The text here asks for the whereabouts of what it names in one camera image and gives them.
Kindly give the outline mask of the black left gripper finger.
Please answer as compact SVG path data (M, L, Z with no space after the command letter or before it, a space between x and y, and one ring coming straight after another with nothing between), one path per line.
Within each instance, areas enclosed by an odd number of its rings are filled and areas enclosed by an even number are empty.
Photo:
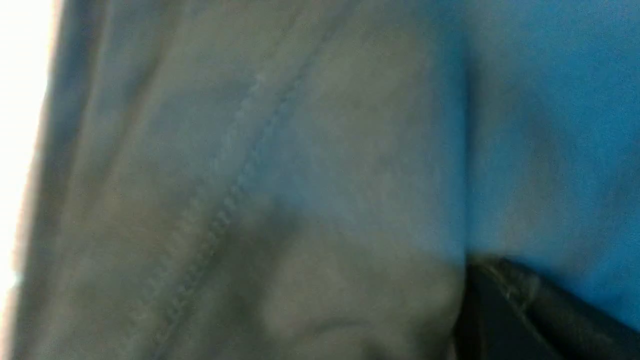
M457 360L637 360L638 331L506 259L466 267Z

